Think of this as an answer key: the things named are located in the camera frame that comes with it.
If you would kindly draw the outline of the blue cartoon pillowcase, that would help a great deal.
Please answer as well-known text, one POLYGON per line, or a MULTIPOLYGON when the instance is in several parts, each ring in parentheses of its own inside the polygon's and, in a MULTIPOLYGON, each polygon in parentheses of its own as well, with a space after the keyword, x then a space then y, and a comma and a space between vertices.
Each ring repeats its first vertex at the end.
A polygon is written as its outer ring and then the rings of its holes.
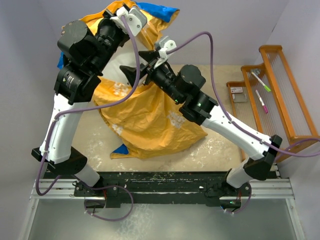
POLYGON ((207 133, 186 120, 179 106, 155 84, 136 89, 100 77, 92 101, 106 125, 122 144, 111 159, 147 159, 184 151, 207 133))

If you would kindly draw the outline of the white pillow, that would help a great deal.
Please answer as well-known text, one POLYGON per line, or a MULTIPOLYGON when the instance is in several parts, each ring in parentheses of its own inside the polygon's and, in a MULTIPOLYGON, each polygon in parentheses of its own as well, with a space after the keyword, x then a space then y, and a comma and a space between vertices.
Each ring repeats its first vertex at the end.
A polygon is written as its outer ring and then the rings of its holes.
POLYGON ((122 47, 117 48, 117 51, 112 55, 107 65, 102 70, 102 77, 117 84, 131 86, 127 77, 121 71, 120 66, 136 67, 135 52, 130 40, 122 47))

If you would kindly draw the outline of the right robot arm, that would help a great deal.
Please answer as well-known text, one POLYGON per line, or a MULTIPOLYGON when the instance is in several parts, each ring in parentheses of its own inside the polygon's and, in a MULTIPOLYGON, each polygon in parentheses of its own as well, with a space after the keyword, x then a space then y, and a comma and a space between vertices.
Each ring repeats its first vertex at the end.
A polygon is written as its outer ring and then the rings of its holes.
POLYGON ((119 67, 130 84, 135 82, 139 73, 141 78, 145 78, 145 85, 154 83, 177 105, 181 105, 179 112, 185 119, 215 131, 246 152, 248 158, 226 174, 222 183, 226 195, 235 195, 250 180, 267 179, 277 155, 275 148, 282 143, 280 136, 265 135, 224 112, 215 99, 202 92, 206 79, 198 67, 187 64, 174 73, 168 62, 156 65, 157 53, 154 50, 140 51, 138 54, 146 64, 140 64, 139 68, 119 67))

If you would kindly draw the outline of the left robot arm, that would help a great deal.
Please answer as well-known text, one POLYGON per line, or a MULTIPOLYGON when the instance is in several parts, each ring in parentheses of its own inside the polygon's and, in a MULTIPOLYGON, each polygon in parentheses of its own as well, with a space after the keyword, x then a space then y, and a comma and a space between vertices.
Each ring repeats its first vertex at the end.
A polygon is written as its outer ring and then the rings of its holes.
POLYGON ((82 20, 62 28, 57 42, 64 66, 54 84, 51 123, 41 146, 31 155, 58 176, 73 175, 85 184, 91 196, 103 191, 103 178, 88 164, 88 159, 72 147, 81 115, 101 82, 103 70, 118 47, 132 36, 124 16, 106 10, 92 33, 82 20))

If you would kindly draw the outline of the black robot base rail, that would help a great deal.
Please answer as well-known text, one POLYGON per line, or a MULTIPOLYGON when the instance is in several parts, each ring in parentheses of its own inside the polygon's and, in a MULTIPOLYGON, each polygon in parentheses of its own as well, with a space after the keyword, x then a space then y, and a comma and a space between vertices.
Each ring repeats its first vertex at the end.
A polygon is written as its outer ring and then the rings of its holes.
POLYGON ((121 204, 201 204, 238 209, 240 199, 251 195, 251 187, 229 186, 224 171, 101 172, 102 186, 93 190, 74 181, 74 194, 93 200, 89 207, 119 208, 121 204))

